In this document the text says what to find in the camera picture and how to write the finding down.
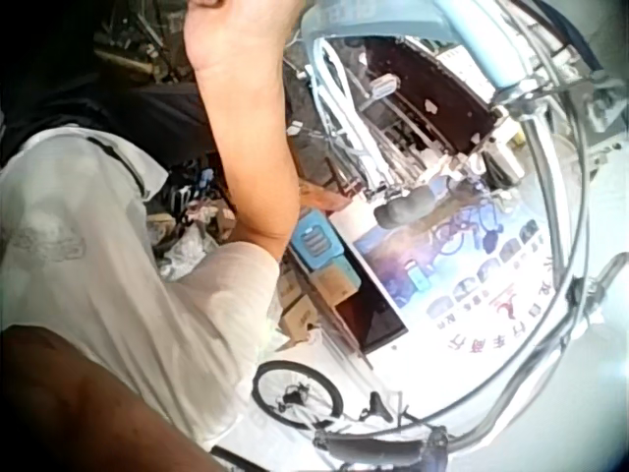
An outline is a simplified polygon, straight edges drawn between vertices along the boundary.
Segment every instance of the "wall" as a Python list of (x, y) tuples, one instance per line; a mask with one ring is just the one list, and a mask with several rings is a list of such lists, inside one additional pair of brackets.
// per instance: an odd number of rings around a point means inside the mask
[(626, 0), (545, 0), (567, 17), (590, 43), (602, 65), (629, 78), (629, 2)]

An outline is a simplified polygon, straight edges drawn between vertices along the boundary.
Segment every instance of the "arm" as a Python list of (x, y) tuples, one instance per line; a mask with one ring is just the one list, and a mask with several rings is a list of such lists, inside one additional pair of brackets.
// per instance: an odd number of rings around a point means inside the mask
[(200, 447), (58, 335), (12, 327), (2, 333), (1, 346), (3, 403), (67, 470), (221, 470)]
[(232, 239), (279, 260), (299, 213), (299, 184), (286, 141), (283, 44), (297, 0), (191, 3), (186, 48), (238, 211)]

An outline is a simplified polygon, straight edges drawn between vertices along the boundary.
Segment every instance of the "blue container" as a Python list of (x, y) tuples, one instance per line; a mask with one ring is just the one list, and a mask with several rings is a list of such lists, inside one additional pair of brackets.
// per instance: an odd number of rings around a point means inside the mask
[(291, 245), (311, 270), (325, 266), (344, 253), (334, 228), (318, 209), (311, 209), (300, 218)]

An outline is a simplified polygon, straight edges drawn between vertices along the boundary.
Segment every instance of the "cardboard box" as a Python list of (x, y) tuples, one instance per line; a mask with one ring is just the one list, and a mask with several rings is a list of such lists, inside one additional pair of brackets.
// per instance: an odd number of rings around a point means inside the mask
[(293, 270), (288, 270), (280, 275), (277, 281), (277, 294), (282, 310), (286, 310), (302, 294), (302, 287), (299, 286), (297, 275)]
[(347, 300), (361, 287), (361, 279), (344, 256), (311, 273), (310, 279), (330, 307)]
[(308, 341), (308, 326), (318, 325), (318, 312), (313, 301), (304, 295), (279, 321), (279, 327), (293, 343)]

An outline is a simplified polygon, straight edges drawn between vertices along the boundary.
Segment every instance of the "bicycle seat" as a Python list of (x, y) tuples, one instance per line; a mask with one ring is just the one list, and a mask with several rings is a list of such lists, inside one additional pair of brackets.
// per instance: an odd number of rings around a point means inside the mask
[(382, 398), (377, 391), (373, 391), (370, 394), (370, 408), (369, 410), (367, 408), (363, 410), (359, 420), (365, 421), (371, 416), (379, 416), (387, 423), (393, 423), (393, 416), (389, 413), (389, 410), (386, 409), (386, 406), (384, 406)]

